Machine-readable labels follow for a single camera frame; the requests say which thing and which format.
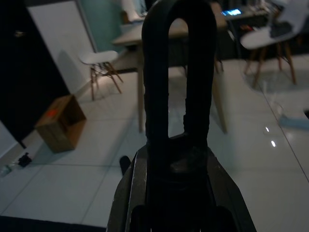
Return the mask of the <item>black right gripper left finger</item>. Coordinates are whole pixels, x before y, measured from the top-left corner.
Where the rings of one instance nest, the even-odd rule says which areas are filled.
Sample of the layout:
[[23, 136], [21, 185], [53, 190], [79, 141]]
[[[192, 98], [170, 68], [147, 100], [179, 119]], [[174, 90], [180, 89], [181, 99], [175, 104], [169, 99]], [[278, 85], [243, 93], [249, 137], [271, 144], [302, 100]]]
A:
[[151, 155], [169, 152], [169, 28], [177, 17], [176, 4], [175, 0], [159, 0], [142, 26], [145, 126]]

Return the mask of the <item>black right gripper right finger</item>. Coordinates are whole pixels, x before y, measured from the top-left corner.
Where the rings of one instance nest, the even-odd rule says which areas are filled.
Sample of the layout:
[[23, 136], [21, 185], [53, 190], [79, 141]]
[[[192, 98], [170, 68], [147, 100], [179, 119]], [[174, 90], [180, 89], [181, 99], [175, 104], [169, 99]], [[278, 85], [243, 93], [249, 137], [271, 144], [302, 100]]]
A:
[[184, 131], [193, 146], [207, 146], [216, 50], [216, 20], [207, 0], [185, 1], [188, 25], [188, 69]]

